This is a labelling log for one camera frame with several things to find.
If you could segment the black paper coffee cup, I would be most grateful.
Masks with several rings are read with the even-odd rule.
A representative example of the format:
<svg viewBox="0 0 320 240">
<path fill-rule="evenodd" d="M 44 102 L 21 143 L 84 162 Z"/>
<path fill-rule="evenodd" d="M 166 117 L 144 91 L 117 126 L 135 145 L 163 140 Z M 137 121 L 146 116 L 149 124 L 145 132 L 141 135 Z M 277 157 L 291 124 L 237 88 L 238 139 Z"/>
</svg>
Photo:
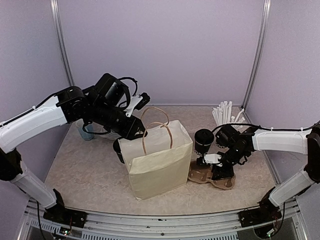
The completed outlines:
<svg viewBox="0 0 320 240">
<path fill-rule="evenodd" d="M 119 161 L 124 164 L 124 159 L 123 159 L 123 155 L 122 155 L 122 152 L 121 152 L 121 148 L 120 148 L 120 144 L 119 144 L 119 141 L 116 139 L 114 142 L 113 142 L 113 150 L 115 151 Z"/>
</svg>

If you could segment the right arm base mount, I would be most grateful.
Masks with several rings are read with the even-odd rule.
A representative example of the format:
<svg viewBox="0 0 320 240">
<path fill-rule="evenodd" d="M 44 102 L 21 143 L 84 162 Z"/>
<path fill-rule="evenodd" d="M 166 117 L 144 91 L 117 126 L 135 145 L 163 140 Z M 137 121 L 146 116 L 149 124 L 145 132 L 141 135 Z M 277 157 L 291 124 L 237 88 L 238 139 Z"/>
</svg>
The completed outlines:
<svg viewBox="0 0 320 240">
<path fill-rule="evenodd" d="M 245 228 L 281 219 L 282 213 L 279 209 L 270 213 L 260 208 L 253 208 L 240 211 L 238 217 L 241 227 Z"/>
</svg>

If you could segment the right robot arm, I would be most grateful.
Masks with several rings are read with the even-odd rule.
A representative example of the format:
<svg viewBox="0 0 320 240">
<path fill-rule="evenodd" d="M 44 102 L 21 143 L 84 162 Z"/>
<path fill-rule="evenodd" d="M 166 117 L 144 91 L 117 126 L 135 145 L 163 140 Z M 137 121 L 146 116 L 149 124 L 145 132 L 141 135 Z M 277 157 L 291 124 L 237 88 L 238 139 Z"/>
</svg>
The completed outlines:
<svg viewBox="0 0 320 240">
<path fill-rule="evenodd" d="M 249 124 L 240 133 L 233 123 L 223 124 L 214 129 L 216 140 L 228 150 L 223 153 L 207 154 L 204 162 L 217 169 L 241 165 L 241 159 L 247 159 L 254 151 L 280 151 L 299 153 L 307 156 L 307 164 L 294 176 L 270 190 L 259 202 L 256 218 L 266 222 L 276 208 L 288 199 L 302 194 L 313 184 L 320 182 L 320 124 L 300 129 L 263 128 Z"/>
</svg>

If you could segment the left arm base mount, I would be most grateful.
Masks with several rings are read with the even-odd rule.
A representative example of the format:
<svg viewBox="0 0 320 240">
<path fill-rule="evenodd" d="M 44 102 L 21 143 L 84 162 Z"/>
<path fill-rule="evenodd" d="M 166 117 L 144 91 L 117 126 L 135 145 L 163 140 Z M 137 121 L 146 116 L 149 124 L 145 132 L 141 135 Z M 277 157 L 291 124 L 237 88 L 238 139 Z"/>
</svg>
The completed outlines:
<svg viewBox="0 0 320 240">
<path fill-rule="evenodd" d="M 84 211 L 54 206 L 45 210 L 43 218 L 70 227 L 84 228 L 87 215 Z"/>
</svg>

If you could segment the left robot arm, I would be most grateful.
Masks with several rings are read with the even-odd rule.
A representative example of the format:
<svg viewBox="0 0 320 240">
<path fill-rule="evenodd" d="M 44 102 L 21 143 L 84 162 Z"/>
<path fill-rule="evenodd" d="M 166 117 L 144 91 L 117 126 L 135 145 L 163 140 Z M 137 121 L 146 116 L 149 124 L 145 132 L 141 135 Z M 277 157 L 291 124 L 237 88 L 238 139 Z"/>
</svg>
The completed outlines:
<svg viewBox="0 0 320 240">
<path fill-rule="evenodd" d="M 70 218 L 61 194 L 49 189 L 22 163 L 17 146 L 55 127 L 83 121 L 82 129 L 96 123 L 103 127 L 99 135 L 111 131 L 127 140 L 142 137 L 145 127 L 133 115 L 150 101 L 150 96 L 130 93 L 123 82 L 105 73 L 88 88 L 70 86 L 51 94 L 41 103 L 0 124 L 0 179 L 9 181 L 34 198 L 44 209 L 63 223 Z"/>
</svg>

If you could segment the cream paper takeout bag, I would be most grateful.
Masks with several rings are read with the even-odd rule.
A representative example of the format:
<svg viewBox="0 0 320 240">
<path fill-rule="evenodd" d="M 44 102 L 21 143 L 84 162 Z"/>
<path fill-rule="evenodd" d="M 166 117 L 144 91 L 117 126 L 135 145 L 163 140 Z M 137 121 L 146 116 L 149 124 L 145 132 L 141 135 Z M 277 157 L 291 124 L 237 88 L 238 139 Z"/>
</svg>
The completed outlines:
<svg viewBox="0 0 320 240">
<path fill-rule="evenodd" d="M 117 140 L 138 201 L 186 184 L 193 140 L 179 120 L 155 121 L 146 126 L 141 138 Z"/>
</svg>

